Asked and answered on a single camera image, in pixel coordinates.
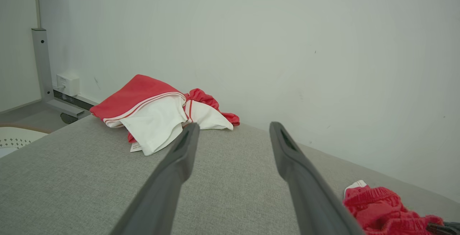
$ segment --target power outlet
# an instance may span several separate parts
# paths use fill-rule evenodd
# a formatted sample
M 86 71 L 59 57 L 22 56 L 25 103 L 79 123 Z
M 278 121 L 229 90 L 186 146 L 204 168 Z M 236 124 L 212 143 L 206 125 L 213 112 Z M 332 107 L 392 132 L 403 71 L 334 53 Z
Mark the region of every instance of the power outlet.
M 77 96 L 80 94 L 80 79 L 69 74 L 56 74 L 57 86 L 64 87 L 59 89 L 68 96 Z

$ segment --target gray mattress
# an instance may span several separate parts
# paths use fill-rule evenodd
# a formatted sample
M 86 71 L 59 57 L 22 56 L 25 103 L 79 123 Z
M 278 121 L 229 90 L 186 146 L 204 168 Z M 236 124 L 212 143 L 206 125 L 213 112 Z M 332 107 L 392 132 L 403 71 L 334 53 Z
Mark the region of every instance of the gray mattress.
M 0 234 L 107 234 L 169 148 L 129 153 L 127 131 L 89 116 L 0 159 Z M 460 204 L 300 145 L 338 198 L 363 179 L 421 215 L 460 221 Z M 248 125 L 200 133 L 173 234 L 299 234 L 268 132 Z

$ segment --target caster wheel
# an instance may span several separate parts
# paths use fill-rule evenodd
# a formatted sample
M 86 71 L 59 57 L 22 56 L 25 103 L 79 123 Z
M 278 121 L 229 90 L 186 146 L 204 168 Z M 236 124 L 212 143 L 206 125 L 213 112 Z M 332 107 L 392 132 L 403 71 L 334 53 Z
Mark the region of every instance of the caster wheel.
M 78 120 L 78 118 L 68 115 L 66 113 L 61 113 L 61 119 L 62 119 L 62 122 L 66 124 L 72 124 L 73 122 Z

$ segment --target clothing tag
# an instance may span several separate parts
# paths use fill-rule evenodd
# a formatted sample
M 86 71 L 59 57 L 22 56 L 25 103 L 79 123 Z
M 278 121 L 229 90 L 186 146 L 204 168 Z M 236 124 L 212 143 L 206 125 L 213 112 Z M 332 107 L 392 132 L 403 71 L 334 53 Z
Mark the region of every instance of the clothing tag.
M 131 143 L 131 150 L 129 152 L 138 152 L 142 151 L 142 147 L 139 145 L 139 142 Z

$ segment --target white wall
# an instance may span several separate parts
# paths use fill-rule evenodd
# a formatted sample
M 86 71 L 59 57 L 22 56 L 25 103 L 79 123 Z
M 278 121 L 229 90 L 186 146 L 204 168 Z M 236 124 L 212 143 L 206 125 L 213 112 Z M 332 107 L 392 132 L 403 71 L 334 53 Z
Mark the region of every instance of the white wall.
M 0 0 L 0 112 L 41 99 L 31 28 L 35 0 Z
M 135 74 L 460 201 L 460 0 L 40 0 L 53 73 Z

